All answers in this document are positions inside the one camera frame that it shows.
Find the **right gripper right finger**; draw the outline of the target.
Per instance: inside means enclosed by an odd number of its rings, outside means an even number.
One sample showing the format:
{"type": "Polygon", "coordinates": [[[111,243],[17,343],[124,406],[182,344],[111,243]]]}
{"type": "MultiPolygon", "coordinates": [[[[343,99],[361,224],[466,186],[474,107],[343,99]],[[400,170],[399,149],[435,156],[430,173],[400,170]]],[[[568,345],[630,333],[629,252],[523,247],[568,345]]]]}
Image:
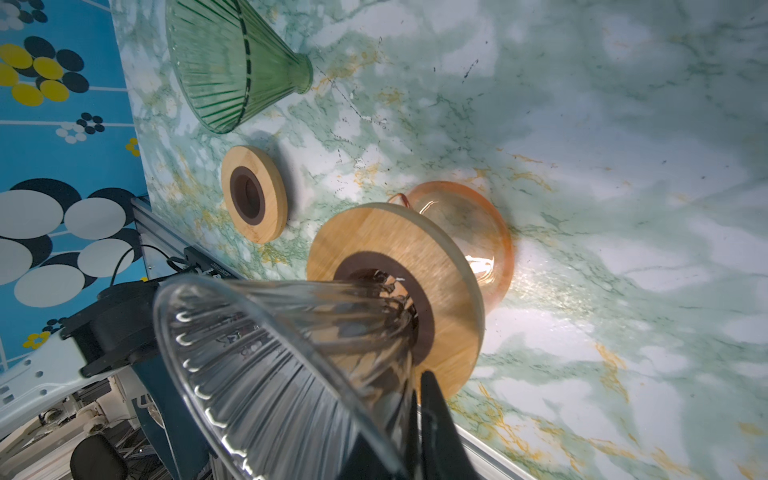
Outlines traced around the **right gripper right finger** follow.
{"type": "Polygon", "coordinates": [[[428,480],[477,480],[436,376],[420,377],[421,451],[424,478],[428,480]]]}

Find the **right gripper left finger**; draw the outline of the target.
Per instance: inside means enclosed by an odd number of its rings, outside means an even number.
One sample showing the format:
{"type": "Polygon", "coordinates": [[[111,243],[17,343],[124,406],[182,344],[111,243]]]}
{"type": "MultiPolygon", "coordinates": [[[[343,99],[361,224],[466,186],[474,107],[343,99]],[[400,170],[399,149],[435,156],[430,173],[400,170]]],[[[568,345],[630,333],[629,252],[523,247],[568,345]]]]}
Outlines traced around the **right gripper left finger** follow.
{"type": "Polygon", "coordinates": [[[345,462],[337,479],[418,479],[420,465],[420,432],[418,426],[418,403],[415,392],[411,394],[408,410],[408,429],[405,434],[404,467],[405,471],[389,471],[367,440],[359,436],[352,449],[351,456],[345,462]]]}

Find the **clear grey glass dripper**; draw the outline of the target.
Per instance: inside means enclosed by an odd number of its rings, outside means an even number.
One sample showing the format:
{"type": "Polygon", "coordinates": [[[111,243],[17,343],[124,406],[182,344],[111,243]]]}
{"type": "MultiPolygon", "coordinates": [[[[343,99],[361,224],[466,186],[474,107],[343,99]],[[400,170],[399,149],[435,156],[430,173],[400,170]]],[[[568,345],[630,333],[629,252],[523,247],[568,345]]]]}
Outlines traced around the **clear grey glass dripper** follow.
{"type": "Polygon", "coordinates": [[[369,281],[164,282],[162,359],[238,479],[337,479],[359,436],[405,471],[411,316],[369,281]]]}

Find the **green glass dripper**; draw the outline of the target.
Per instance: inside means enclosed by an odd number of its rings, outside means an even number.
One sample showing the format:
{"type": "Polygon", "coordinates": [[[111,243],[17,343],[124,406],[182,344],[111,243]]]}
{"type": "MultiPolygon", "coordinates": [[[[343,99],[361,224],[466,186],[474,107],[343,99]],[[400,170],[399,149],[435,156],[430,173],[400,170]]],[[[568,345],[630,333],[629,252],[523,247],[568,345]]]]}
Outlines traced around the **green glass dripper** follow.
{"type": "Polygon", "coordinates": [[[293,51],[247,1],[168,1],[165,20],[181,91],[213,133],[229,133],[312,86],[309,58],[293,51]]]}

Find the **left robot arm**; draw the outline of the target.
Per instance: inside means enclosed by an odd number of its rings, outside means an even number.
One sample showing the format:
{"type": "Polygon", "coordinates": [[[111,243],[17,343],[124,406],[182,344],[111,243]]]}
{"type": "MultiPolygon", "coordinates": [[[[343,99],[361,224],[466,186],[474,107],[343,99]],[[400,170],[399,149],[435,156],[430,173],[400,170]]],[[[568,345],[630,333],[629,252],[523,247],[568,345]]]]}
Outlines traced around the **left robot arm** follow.
{"type": "Polygon", "coordinates": [[[111,286],[1,376],[1,476],[37,478],[68,461],[76,479],[123,479],[127,459],[104,430],[131,421],[174,479],[194,479],[206,448],[160,357],[159,283],[111,286]]]}

